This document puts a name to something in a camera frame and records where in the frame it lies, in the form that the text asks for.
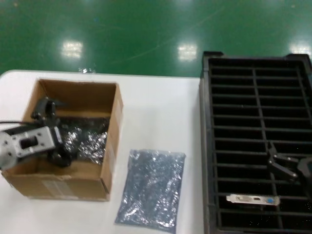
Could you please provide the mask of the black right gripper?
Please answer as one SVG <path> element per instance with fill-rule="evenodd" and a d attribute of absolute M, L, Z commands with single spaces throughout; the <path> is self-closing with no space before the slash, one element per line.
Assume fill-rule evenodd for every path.
<path fill-rule="evenodd" d="M 272 141 L 269 141 L 268 143 L 267 154 L 269 156 L 268 170 L 277 177 L 290 183 L 296 182 L 298 181 L 298 174 L 296 172 L 297 168 L 299 177 L 302 181 L 312 181 L 311 157 L 303 158 L 299 161 L 296 158 L 284 156 L 277 151 Z"/>

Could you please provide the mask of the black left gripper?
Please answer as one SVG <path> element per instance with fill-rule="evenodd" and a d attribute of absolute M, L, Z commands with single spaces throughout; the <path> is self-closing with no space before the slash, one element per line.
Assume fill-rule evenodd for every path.
<path fill-rule="evenodd" d="M 52 137 L 51 126 L 60 124 L 60 119 L 56 116 L 56 109 L 65 105 L 59 100 L 43 97 L 37 101 L 31 113 L 34 123 L 21 123 L 18 127 L 4 130 L 3 135 L 9 137 Z M 48 152 L 47 160 L 62 168 L 69 167 L 72 163 L 72 155 L 64 146 L 60 146 Z"/>

